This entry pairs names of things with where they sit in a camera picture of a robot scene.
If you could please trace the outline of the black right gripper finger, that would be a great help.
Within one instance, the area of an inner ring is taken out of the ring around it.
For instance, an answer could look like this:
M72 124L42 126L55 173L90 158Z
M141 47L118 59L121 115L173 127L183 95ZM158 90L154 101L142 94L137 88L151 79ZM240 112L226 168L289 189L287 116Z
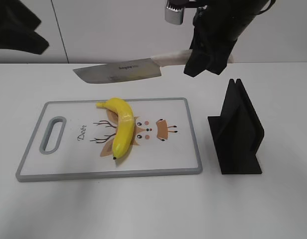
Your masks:
M206 70L211 60L211 56L200 50L193 49L185 65L184 74L195 77Z
M230 51L217 51L212 55L211 62L207 67L207 71L220 75L227 67Z

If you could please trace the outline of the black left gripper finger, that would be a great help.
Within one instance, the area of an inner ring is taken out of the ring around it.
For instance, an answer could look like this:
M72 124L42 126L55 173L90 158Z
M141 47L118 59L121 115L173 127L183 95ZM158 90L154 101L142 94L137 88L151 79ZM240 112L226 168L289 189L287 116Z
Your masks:
M19 40L20 51L41 55L48 47L49 43L35 31L22 32Z
M0 49L19 50L22 32L35 31L41 20L19 0L0 0Z

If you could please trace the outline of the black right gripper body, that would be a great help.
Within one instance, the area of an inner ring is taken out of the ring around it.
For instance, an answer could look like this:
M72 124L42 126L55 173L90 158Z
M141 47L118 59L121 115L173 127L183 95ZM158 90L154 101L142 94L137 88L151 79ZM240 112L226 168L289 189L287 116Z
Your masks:
M195 0L189 7L196 8L190 49L230 54L243 31L243 1Z

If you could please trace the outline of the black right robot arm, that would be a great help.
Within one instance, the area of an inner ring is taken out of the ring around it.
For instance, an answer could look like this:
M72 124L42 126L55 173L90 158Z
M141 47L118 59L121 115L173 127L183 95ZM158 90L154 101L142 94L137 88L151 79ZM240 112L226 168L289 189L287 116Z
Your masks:
M197 8L192 52L184 74L195 77L206 70L220 75L238 37L256 16L273 4L274 0L210 0L206 8Z

